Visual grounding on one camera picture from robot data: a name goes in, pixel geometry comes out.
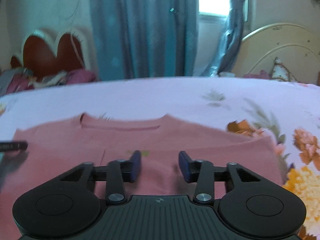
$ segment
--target silver bolt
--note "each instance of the silver bolt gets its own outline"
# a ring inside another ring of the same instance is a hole
[[[212,197],[209,194],[201,193],[196,196],[196,199],[202,202],[209,201]]]
[[[108,199],[111,200],[111,201],[114,201],[114,202],[118,202],[118,201],[123,200],[124,196],[122,194],[119,194],[119,193],[114,193],[114,194],[111,194],[108,197]]]

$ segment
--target pink shirt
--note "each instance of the pink shirt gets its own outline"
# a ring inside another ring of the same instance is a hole
[[[29,155],[20,168],[5,178],[0,192],[0,239],[14,240],[20,232],[12,218],[15,200],[28,190],[82,162],[107,165],[142,152],[138,181],[127,184],[128,195],[193,195],[195,184],[186,184],[178,167],[178,153],[185,150],[193,159],[216,166],[237,162],[281,185],[282,180],[270,138],[224,132],[169,115],[149,121],[122,122],[95,119],[83,114],[29,130],[17,130],[15,140],[27,140]],[[105,183],[97,183],[95,194],[104,198]],[[224,195],[215,185],[215,198]]]

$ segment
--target red headboard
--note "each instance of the red headboard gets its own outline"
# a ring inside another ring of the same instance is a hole
[[[11,58],[11,67],[26,67],[38,79],[57,74],[61,70],[71,71],[85,67],[83,37],[79,33],[63,33],[54,41],[44,31],[34,31],[23,43],[21,54]]]

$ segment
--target curtain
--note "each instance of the curtain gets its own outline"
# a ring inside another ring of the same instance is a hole
[[[192,76],[198,0],[90,0],[102,80]]]
[[[245,0],[230,0],[230,13],[217,51],[202,76],[228,72],[236,61],[244,28],[243,6]]]

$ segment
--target bed sheet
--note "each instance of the bed sheet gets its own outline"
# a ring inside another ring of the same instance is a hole
[[[320,87],[237,78],[136,79],[25,91],[0,104],[0,140],[12,139],[16,129],[83,112],[122,120],[171,114],[247,136],[271,136],[284,187],[307,207],[300,237],[320,239]]]

